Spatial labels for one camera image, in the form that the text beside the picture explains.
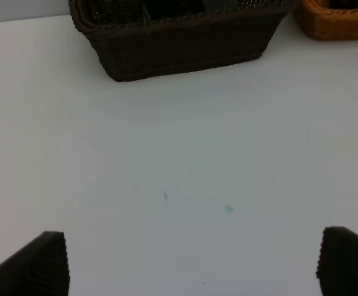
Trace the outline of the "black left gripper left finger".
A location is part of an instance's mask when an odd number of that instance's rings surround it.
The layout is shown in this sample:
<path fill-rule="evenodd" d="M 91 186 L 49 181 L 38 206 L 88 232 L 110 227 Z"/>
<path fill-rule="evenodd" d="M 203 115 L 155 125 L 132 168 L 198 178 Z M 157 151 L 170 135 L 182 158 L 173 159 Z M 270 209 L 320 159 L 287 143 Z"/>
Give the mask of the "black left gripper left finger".
<path fill-rule="evenodd" d="M 63 232 L 45 231 L 0 264 L 0 295 L 62 295 L 70 289 Z"/>

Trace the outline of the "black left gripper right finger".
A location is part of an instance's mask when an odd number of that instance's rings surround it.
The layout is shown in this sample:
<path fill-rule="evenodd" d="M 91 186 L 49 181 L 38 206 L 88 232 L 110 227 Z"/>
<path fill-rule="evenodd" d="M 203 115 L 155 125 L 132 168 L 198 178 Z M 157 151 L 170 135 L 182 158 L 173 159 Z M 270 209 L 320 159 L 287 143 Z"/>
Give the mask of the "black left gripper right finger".
<path fill-rule="evenodd" d="M 316 278 L 322 295 L 358 296 L 358 234 L 342 226 L 323 230 Z"/>

